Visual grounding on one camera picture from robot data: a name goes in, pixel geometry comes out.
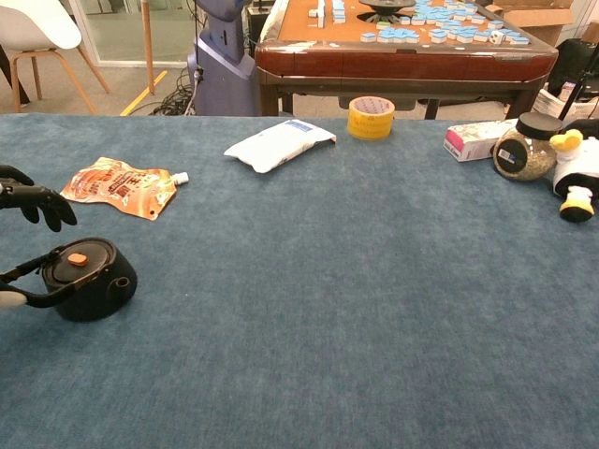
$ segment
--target white package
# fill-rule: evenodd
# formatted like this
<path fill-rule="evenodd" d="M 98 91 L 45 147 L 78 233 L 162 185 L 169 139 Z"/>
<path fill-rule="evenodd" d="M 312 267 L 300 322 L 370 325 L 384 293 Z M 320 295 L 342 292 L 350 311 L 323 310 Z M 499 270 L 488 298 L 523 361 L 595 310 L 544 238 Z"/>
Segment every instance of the white package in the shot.
<path fill-rule="evenodd" d="M 287 120 L 229 147 L 225 156 L 237 157 L 257 173 L 266 173 L 325 140 L 335 142 L 337 137 L 313 124 Z"/>

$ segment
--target chair leg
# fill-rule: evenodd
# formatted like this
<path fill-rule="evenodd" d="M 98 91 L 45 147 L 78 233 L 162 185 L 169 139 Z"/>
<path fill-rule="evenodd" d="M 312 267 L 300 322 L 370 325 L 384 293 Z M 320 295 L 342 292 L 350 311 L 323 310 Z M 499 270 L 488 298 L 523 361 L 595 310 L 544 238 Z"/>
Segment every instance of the chair leg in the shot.
<path fill-rule="evenodd" d="M 17 56 L 10 58 L 10 82 L 12 83 L 12 99 L 15 111 L 21 112 L 21 96 L 19 95 L 19 73 L 17 71 Z"/>
<path fill-rule="evenodd" d="M 104 88 L 104 90 L 106 91 L 106 93 L 109 94 L 110 93 L 110 87 L 104 81 L 104 78 L 102 78 L 102 74 L 100 74 L 100 71 L 97 69 L 97 67 L 92 63 L 92 60 L 87 55 L 87 52 L 83 49 L 83 46 L 79 45 L 77 47 L 77 50 L 79 50 L 79 53 L 80 53 L 81 57 L 87 63 L 87 65 L 90 67 L 90 69 L 92 70 L 92 72 L 94 73 L 95 77 L 100 82 L 100 84 L 102 85 L 102 87 Z"/>
<path fill-rule="evenodd" d="M 37 58 L 31 57 L 31 65 L 34 68 L 34 81 L 36 82 L 37 99 L 41 100 L 41 84 L 39 83 L 39 72 L 37 71 Z"/>
<path fill-rule="evenodd" d="M 92 103 L 92 100 L 90 100 L 89 96 L 87 96 L 87 94 L 83 90 L 83 86 L 81 86 L 81 84 L 79 83 L 79 80 L 77 80 L 77 77 L 75 76 L 75 73 L 73 72 L 73 69 L 68 64 L 68 62 L 63 57 L 63 55 L 56 51 L 49 51 L 48 54 L 52 54 L 58 58 L 60 63 L 63 65 L 63 68 L 65 69 L 66 74 L 68 75 L 69 78 L 71 78 L 71 82 L 75 85 L 75 88 L 77 89 L 77 92 L 79 93 L 80 97 L 83 99 L 83 101 L 85 102 L 85 105 L 90 110 L 90 113 L 92 113 L 92 115 L 96 115 L 97 110 L 95 109 L 95 106 Z"/>

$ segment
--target teapot lid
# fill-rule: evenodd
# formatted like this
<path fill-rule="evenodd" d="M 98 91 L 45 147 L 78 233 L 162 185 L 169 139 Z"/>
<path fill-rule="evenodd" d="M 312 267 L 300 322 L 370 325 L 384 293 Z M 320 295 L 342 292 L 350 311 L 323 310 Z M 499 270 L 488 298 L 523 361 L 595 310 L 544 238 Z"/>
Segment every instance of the teapot lid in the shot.
<path fill-rule="evenodd" d="M 112 250 L 100 239 L 79 240 L 66 247 L 44 276 L 58 283 L 71 283 L 102 269 L 113 257 Z"/>

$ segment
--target white chair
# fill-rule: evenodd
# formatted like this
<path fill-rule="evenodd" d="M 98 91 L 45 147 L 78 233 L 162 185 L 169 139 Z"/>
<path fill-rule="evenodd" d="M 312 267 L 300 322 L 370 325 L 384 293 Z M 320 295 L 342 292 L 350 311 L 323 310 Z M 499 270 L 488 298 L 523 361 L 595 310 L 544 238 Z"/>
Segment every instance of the white chair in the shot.
<path fill-rule="evenodd" d="M 57 49 L 70 50 L 77 48 L 83 60 L 94 72 L 107 94 L 108 84 L 100 72 L 92 64 L 81 45 L 81 32 L 69 17 L 59 0 L 0 0 L 0 46 L 18 51 L 10 58 L 10 77 L 12 93 L 17 112 L 21 112 L 19 98 L 19 77 L 17 61 L 22 57 L 31 58 L 36 82 L 37 98 L 41 99 L 39 73 L 37 71 L 38 56 L 54 56 L 63 65 L 77 92 L 92 114 L 96 113 L 89 96 L 75 77 L 73 69 Z"/>

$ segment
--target jar of grains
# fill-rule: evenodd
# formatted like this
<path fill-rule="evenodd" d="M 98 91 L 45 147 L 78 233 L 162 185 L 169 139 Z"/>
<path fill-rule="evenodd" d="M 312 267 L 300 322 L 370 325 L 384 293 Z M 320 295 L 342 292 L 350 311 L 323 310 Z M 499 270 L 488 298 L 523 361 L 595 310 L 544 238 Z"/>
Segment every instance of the jar of grains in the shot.
<path fill-rule="evenodd" d="M 543 178 L 555 166 L 555 151 L 549 140 L 558 134 L 563 122 L 539 112 L 524 112 L 493 148 L 493 164 L 509 180 L 532 181 Z"/>

